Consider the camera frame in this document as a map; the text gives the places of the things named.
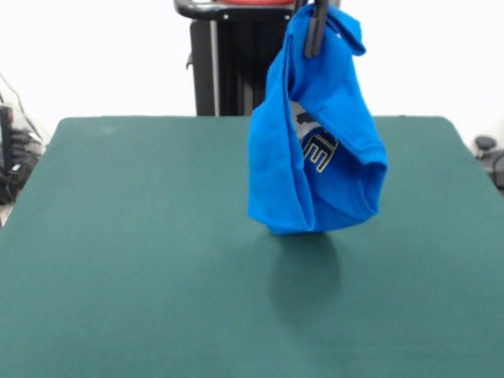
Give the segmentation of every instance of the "white background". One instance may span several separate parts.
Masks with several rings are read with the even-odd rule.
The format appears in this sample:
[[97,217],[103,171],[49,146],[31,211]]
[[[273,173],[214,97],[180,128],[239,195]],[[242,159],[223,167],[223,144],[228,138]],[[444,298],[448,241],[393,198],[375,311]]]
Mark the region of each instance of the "white background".
[[[189,23],[172,0],[0,0],[0,71],[47,136],[73,116],[194,115]],[[497,0],[343,0],[376,115],[441,115],[468,146],[504,143],[504,9]],[[0,83],[0,91],[9,97]]]

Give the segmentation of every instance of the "cable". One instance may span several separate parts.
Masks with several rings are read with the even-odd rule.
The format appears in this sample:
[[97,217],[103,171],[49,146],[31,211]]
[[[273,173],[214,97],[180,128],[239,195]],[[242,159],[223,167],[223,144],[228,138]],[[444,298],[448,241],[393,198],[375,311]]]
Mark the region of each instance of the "cable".
[[23,107],[23,102],[21,102],[21,97],[19,96],[19,94],[14,90],[14,88],[12,88],[9,84],[9,82],[6,80],[6,78],[2,75],[2,72],[0,72],[0,79],[2,79],[2,81],[6,84],[6,86],[9,88],[10,91],[12,91],[14,93],[14,95],[16,96],[17,98],[17,104],[19,106],[19,109],[21,111],[21,113],[23,114],[23,117],[24,119],[28,122],[28,125],[31,127],[31,129],[33,130],[33,132],[40,138],[40,139],[43,139],[43,137],[40,135],[39,133],[39,130],[37,130],[37,128],[35,127],[35,125],[32,123],[32,121],[28,118],[28,116],[26,115],[26,113],[24,112],[24,107]]

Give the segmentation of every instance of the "black chair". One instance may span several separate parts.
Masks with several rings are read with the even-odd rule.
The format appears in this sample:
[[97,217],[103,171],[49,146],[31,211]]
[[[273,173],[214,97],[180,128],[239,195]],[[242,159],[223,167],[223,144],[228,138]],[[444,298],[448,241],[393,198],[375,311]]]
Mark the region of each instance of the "black chair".
[[496,149],[497,141],[490,136],[476,138],[477,159],[498,189],[504,190],[504,149]]

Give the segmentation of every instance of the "black stand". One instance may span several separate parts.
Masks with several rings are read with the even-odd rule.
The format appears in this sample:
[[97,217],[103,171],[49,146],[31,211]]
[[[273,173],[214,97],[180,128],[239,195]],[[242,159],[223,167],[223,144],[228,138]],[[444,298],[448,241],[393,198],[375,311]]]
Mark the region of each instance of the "black stand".
[[2,128],[2,157],[3,171],[7,173],[13,167],[12,156],[12,123],[13,111],[7,107],[0,105],[0,127]]
[[175,0],[191,24],[199,116],[247,116],[264,100],[268,67],[280,51],[292,6]]

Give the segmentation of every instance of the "green tabletop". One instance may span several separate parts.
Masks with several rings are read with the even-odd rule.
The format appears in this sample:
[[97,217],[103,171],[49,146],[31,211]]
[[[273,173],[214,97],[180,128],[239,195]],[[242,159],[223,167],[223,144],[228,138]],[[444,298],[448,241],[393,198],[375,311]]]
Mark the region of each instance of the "green tabletop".
[[376,121],[381,214],[283,238],[248,119],[63,121],[0,235],[0,377],[502,378],[504,202],[446,120]]

